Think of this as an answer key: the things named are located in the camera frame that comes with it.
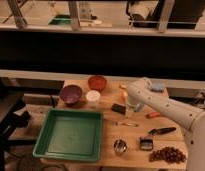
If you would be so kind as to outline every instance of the brown object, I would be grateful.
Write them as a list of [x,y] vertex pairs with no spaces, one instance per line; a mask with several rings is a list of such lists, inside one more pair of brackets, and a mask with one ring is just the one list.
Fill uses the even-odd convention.
[[165,160],[168,163],[180,163],[186,161],[186,156],[177,148],[165,147],[161,150],[153,151],[149,155],[149,161]]
[[92,90],[102,91],[107,84],[105,77],[101,75],[94,75],[88,79],[89,88]]
[[[168,164],[164,161],[149,162],[150,151],[142,151],[139,149],[137,144],[138,138],[146,135],[146,133],[153,128],[162,127],[176,127],[176,131],[171,134],[165,134],[163,136],[154,137],[154,149],[162,149],[166,146],[174,146],[180,149],[183,154],[187,156],[187,147],[183,139],[180,127],[167,117],[159,117],[154,119],[146,118],[146,113],[152,112],[153,109],[145,105],[138,113],[133,114],[130,119],[126,119],[124,115],[120,115],[116,112],[111,111],[111,105],[113,103],[122,104],[122,89],[118,88],[120,84],[128,85],[131,82],[126,81],[109,81],[106,89],[103,90],[100,98],[99,110],[102,111],[104,122],[102,132],[102,144],[101,144],[101,158],[97,162],[85,163],[78,161],[67,161],[67,160],[53,160],[53,159],[41,159],[42,162],[48,164],[78,164],[88,166],[110,166],[110,167],[130,167],[130,168],[152,168],[152,169],[186,169],[186,162],[180,164]],[[90,91],[90,88],[86,80],[66,80],[65,85],[76,84],[82,87],[83,92]],[[164,93],[158,93],[161,96],[168,96],[167,90]],[[74,106],[75,109],[90,110],[86,103],[85,97],[80,100],[79,107]],[[57,108],[66,109],[68,106],[61,100],[58,102]],[[116,126],[115,124],[107,121],[121,121],[121,122],[134,122],[139,123],[139,127],[129,126]],[[114,152],[114,142],[117,139],[124,139],[127,142],[128,150],[122,156],[117,156]]]

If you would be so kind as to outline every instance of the green tray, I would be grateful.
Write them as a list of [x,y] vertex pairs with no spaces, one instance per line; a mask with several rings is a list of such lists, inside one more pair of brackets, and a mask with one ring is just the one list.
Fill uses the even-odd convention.
[[97,161],[100,159],[101,112],[51,109],[35,144],[35,157]]
[[70,15],[58,14],[49,23],[49,25],[69,25],[71,24]]

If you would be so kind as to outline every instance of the paper cup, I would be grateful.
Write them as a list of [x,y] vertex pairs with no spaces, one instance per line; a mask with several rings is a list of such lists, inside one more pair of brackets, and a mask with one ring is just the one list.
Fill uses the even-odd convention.
[[96,90],[91,90],[86,94],[87,104],[91,108],[98,108],[100,93]]

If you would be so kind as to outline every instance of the cable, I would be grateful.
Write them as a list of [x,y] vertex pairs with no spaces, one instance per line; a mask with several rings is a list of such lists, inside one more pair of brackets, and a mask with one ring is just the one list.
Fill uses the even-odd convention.
[[99,171],[103,171],[103,166],[100,166]]
[[32,153],[29,152],[25,154],[25,156],[17,162],[16,170],[17,171],[25,171],[25,170],[35,170],[36,171],[42,167],[43,167],[43,163],[41,163],[38,158],[33,157]]
[[49,168],[49,169],[57,168],[57,169],[60,169],[60,171],[69,171],[67,168],[65,168],[65,166],[62,166],[62,165],[46,165],[46,166],[43,166],[42,168],[40,168],[39,171],[44,171],[47,168]]
[[52,107],[55,108],[55,101],[54,101],[54,98],[53,98],[53,96],[52,96],[51,94],[50,94],[49,96],[50,96],[50,98],[51,98],[51,104],[52,104]]
[[6,152],[7,152],[8,154],[10,154],[10,155],[12,155],[12,156],[14,156],[14,157],[18,158],[18,159],[22,159],[22,158],[24,158],[24,157],[25,157],[25,155],[18,156],[18,155],[14,154],[14,153],[12,153],[12,152],[10,152],[10,151],[6,151]]

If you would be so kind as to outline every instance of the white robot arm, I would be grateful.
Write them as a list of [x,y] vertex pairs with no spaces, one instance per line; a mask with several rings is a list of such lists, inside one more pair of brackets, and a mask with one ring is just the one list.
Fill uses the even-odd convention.
[[145,103],[192,133],[187,171],[205,171],[205,111],[149,91],[151,82],[141,78],[127,87],[127,103]]

